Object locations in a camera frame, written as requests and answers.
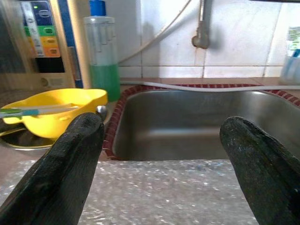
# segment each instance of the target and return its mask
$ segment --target white cable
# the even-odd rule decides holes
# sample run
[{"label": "white cable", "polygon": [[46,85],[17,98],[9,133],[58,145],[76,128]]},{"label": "white cable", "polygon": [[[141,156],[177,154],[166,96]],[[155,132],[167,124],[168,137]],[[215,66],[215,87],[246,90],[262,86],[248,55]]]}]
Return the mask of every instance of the white cable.
[{"label": "white cable", "polygon": [[163,83],[153,83],[144,81],[122,81],[123,85],[146,85],[159,88],[176,89],[176,90],[188,90],[197,92],[234,92],[234,91],[247,91],[247,90],[300,90],[300,86],[252,86],[252,87],[237,87],[237,88],[192,88],[192,87],[182,87],[177,85],[163,84]]},{"label": "white cable", "polygon": [[151,45],[153,42],[155,42],[158,38],[160,38],[172,25],[173,23],[179,18],[179,16],[183,13],[183,11],[188,7],[188,5],[190,4],[192,0],[188,0],[186,2],[186,4],[184,5],[184,7],[182,8],[182,10],[177,14],[177,16],[169,23],[169,25],[164,26],[160,32],[149,42],[143,44],[135,53],[121,59],[119,61],[119,63],[122,63],[132,57],[134,57],[135,55],[137,55],[138,53],[140,53],[142,50],[144,50],[145,48],[147,48],[149,45]]}]

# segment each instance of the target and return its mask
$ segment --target wall tile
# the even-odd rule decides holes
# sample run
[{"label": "wall tile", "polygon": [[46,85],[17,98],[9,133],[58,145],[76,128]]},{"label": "wall tile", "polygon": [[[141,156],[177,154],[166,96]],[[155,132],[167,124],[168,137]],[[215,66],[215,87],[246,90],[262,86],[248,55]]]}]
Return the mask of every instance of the wall tile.
[{"label": "wall tile", "polygon": [[282,67],[266,67],[264,77],[280,77]]},{"label": "wall tile", "polygon": [[286,38],[289,26],[300,26],[299,23],[300,4],[283,3],[274,37],[272,40],[270,53],[268,56],[268,66],[282,66],[286,55]]},{"label": "wall tile", "polygon": [[214,0],[206,66],[265,65],[281,3]]},{"label": "wall tile", "polygon": [[120,78],[141,78],[142,67],[119,67]]},{"label": "wall tile", "polygon": [[205,67],[204,78],[262,77],[264,67]]},{"label": "wall tile", "polygon": [[159,78],[200,78],[203,67],[143,67],[142,76]]},{"label": "wall tile", "polygon": [[[142,40],[147,43],[168,25],[187,0],[141,0]],[[143,66],[202,66],[204,50],[191,44],[198,25],[199,0],[192,0],[175,26],[142,53]]]},{"label": "wall tile", "polygon": [[[119,59],[131,55],[141,46],[141,3],[139,0],[109,0],[107,15],[116,19]],[[141,66],[141,54],[125,61],[121,66]]]}]

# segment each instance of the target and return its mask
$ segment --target plastic bottle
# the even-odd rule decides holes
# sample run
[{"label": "plastic bottle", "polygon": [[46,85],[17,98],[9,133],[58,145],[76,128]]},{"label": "plastic bottle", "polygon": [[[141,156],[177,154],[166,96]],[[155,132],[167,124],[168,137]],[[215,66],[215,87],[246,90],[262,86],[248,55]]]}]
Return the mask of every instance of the plastic bottle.
[{"label": "plastic bottle", "polygon": [[92,88],[108,92],[110,102],[120,97],[115,20],[106,16],[103,0],[90,0],[91,16],[84,18],[90,54]]}]

